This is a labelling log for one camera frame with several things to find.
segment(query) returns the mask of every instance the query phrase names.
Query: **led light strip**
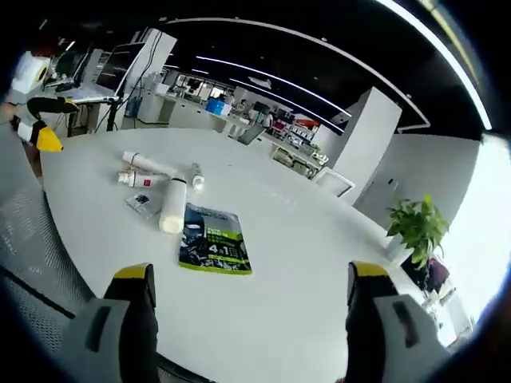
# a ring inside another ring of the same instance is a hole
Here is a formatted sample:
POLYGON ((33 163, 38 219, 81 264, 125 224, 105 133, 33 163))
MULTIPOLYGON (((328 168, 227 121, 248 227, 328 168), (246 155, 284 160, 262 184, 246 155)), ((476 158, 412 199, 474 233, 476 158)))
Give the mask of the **led light strip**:
POLYGON ((295 102, 293 102, 293 101, 289 101, 287 98, 281 97, 281 96, 279 96, 279 95, 277 95, 277 94, 274 94, 274 93, 272 93, 272 92, 268 92, 267 90, 262 89, 262 88, 259 88, 259 87, 257 87, 257 86, 254 86, 254 85, 251 85, 251 84, 247 84, 246 82, 242 82, 242 81, 240 81, 240 80, 235 80, 234 78, 229 78, 229 80, 234 81, 234 82, 237 82, 237 83, 239 83, 239 84, 241 84, 241 85, 251 86, 252 88, 259 90, 260 92, 265 92, 265 93, 267 93, 267 94, 272 95, 273 97, 277 97, 277 98, 279 98, 280 100, 284 100, 284 101, 288 102, 289 104, 294 105, 294 106, 296 106, 297 108, 300 108, 300 109, 304 110, 305 112, 307 112, 307 113, 311 114, 312 116, 316 116, 316 117, 318 117, 320 120, 325 121, 325 123, 329 124, 331 127, 336 128, 337 130, 340 130, 341 132, 344 132, 344 131, 343 131, 343 130, 339 127, 339 126, 332 124, 329 120, 325 120, 324 118, 322 118, 321 116, 317 115, 316 113, 311 112, 309 109, 305 109, 303 106, 300 106, 300 105, 296 104, 296 103, 295 103, 295 102))
POLYGON ((76 42, 76 41, 72 41, 72 42, 70 42, 70 44, 67 46, 67 48, 65 49, 65 51, 67 52, 68 50, 70 50, 70 49, 71 49, 71 47, 74 45, 74 43, 75 43, 75 42, 76 42))
POLYGON ((369 73, 376 76, 381 82, 383 82, 386 86, 394 90, 401 98, 402 100, 407 103, 424 121, 423 124, 414 125, 414 128, 429 128, 431 126, 430 121, 427 119, 427 117, 424 115, 423 112, 421 112, 421 109, 418 108, 414 102, 406 96, 406 94, 400 90, 396 85, 391 83, 387 78, 385 78, 381 73, 379 73, 376 69, 370 67, 368 64, 366 64, 364 61, 359 60, 352 54, 349 54, 345 50, 342 50, 338 48, 335 45, 332 45, 328 42, 325 42, 323 40, 320 40, 318 38, 313 38, 312 36, 309 36, 308 34, 303 34, 302 32, 299 32, 298 30, 290 30, 289 28, 285 28, 283 26, 276 26, 274 24, 268 24, 266 22, 256 22, 254 20, 243 20, 243 19, 234 19, 234 18, 184 18, 180 20, 171 20, 170 22, 167 22, 167 25, 171 24, 177 24, 182 22, 230 22, 234 24, 245 24, 249 26, 262 26, 263 28, 270 28, 272 30, 278 30, 280 32, 284 32, 286 34, 292 34, 294 36, 297 36, 299 38, 304 38, 308 41, 312 41, 315 44, 321 45, 327 49, 333 50, 334 52, 343 55, 348 60, 353 61, 355 64, 360 65, 362 68, 364 68, 369 73))
POLYGON ((198 73, 209 74, 209 72, 206 72, 205 70, 192 69, 192 71, 193 72, 198 72, 198 73))
POLYGON ((469 96, 472 99, 472 102, 476 107, 477 112, 479 113, 479 117, 481 118, 482 124, 485 126, 485 129, 492 130, 492 124, 489 121, 488 114, 486 113, 485 110, 485 106, 482 104, 481 98, 479 97, 479 94, 477 94, 477 90, 473 87, 472 81, 470 81, 469 77, 466 75, 465 71, 461 67, 458 60, 456 60, 454 55, 449 51, 449 49, 447 49, 447 47, 442 43, 442 41, 433 32, 431 32, 431 30, 429 30, 424 24, 422 24, 413 14, 405 10, 399 4, 393 2, 392 0, 375 0, 375 1, 386 6, 389 10, 393 11, 395 14, 403 18, 438 50, 438 52, 446 59, 447 63, 458 75, 462 84, 465 86, 466 91, 469 93, 469 96))
POLYGON ((327 100, 326 98, 323 98, 321 97, 319 94, 316 94, 314 92, 311 92, 309 89, 305 89, 293 82, 290 82, 288 80, 284 80, 283 78, 280 78, 280 77, 277 77, 277 76, 274 76, 273 74, 270 74, 270 73, 266 73, 266 72, 263 72, 262 70, 258 70, 258 69, 253 69, 253 68, 250 68, 248 66, 245 66, 245 65, 240 65, 240 64, 236 64, 234 62, 230 62, 230 61, 224 61, 224 60, 217 60, 215 58, 210 58, 210 57, 203 57, 203 56, 196 56, 197 58, 199 58, 200 60, 207 60, 207 61, 214 61, 214 62, 219 62, 221 64, 226 64, 226 65, 232 65, 232 66, 237 66, 238 68, 242 68, 242 69, 246 69, 246 70, 251 70, 252 72, 256 72, 256 73, 259 73, 259 74, 263 74, 264 76, 268 76, 268 77, 271 77, 271 78, 275 78, 276 80, 279 80, 279 81, 282 81, 288 85, 291 85, 291 86, 294 86, 295 88, 297 89, 300 89, 302 91, 304 91, 305 93, 309 93, 311 96, 314 96, 316 98, 319 98, 321 101, 323 102, 326 102, 327 104, 329 104, 330 106, 333 106, 334 108, 336 108, 337 110, 339 110, 340 112, 346 114, 347 116, 351 117, 351 114, 349 114, 349 112, 347 112, 346 110, 344 110, 343 108, 340 108, 339 106, 337 106, 336 104, 334 104, 333 102, 330 102, 329 100, 327 100))

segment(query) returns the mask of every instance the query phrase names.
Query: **round white table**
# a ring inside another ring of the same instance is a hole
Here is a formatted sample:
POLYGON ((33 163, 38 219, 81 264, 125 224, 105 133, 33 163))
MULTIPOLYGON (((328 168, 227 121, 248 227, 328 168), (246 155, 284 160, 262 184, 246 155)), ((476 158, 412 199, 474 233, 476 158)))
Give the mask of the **round white table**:
POLYGON ((333 383, 343 376, 347 264, 385 262, 380 227, 214 131, 140 129, 63 145, 63 152, 42 153, 62 241, 97 296, 122 267, 154 264, 159 353, 220 383, 333 383), (138 189, 116 183, 123 151, 199 163, 206 186, 188 201, 239 216, 253 274, 178 266, 180 235, 159 231, 125 203, 138 189))

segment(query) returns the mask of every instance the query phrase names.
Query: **green leaves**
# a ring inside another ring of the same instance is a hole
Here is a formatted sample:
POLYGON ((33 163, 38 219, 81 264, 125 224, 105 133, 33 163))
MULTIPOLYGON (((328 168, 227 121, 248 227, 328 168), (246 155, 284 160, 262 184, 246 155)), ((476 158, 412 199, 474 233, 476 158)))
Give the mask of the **green leaves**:
POLYGON ((412 263, 418 264, 418 269, 423 268, 430 252, 440 246, 443 234, 449 230, 440 209, 432 204, 431 195, 428 194, 420 202, 401 199, 397 208, 389 207, 387 210, 390 211, 387 236, 402 235, 405 247, 414 249, 412 263))

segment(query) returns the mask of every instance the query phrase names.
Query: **ceiling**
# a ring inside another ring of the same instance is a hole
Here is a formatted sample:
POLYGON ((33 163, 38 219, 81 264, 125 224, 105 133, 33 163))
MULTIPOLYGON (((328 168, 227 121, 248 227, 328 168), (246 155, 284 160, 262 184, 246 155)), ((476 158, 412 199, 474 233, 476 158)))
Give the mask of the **ceiling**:
MULTIPOLYGON (((418 2, 400 2, 444 43, 450 42, 442 28, 418 2)), ((325 38, 329 44, 365 62, 411 96, 431 127, 410 132, 470 139, 481 137, 481 119, 453 70, 419 32, 386 7, 375 0, 317 0, 300 6, 295 3, 291 6, 289 2, 275 3, 262 1, 245 9, 239 2, 222 2, 220 6, 216 3, 198 6, 181 2, 162 10, 158 18, 139 15, 138 18, 88 19, 86 27, 89 35, 95 37, 96 45, 108 49, 109 45, 129 40, 134 29, 158 26, 178 39, 168 63, 180 66, 183 71, 192 68, 206 70, 210 78, 222 82, 229 82, 229 78, 248 82, 248 76, 264 78, 246 69, 201 61, 196 56, 231 61, 282 77, 341 108, 349 107, 362 93, 376 86, 403 108, 399 126, 423 123, 402 97, 376 76, 341 54, 305 38, 234 22, 167 22, 186 18, 239 18, 325 38)), ((75 36, 83 39, 83 20, 70 20, 68 34, 73 33, 71 25, 81 27, 75 36)), ((469 38, 468 34, 465 35, 464 42, 472 41, 469 38)), ((276 80, 271 82, 273 93, 314 113, 327 119, 338 113, 330 105, 290 85, 276 80)))

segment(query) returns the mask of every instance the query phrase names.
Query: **white tube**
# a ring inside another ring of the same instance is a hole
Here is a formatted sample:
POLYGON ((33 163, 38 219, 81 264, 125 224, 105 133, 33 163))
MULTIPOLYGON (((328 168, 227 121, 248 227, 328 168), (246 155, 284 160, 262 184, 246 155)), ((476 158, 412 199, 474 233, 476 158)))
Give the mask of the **white tube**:
POLYGON ((160 230, 177 234, 183 230, 186 208, 186 182, 173 178, 168 182, 160 213, 160 230))
POLYGON ((118 172, 119 184, 126 184, 130 188, 150 188, 156 184, 168 181, 168 176, 165 174, 152 174, 146 172, 138 172, 130 170, 128 172, 118 172))
POLYGON ((124 152, 122 160, 138 168, 154 173, 167 174, 170 177, 177 173, 177 170, 172 166, 159 164, 156 161, 150 160, 148 157, 142 156, 140 153, 124 152))

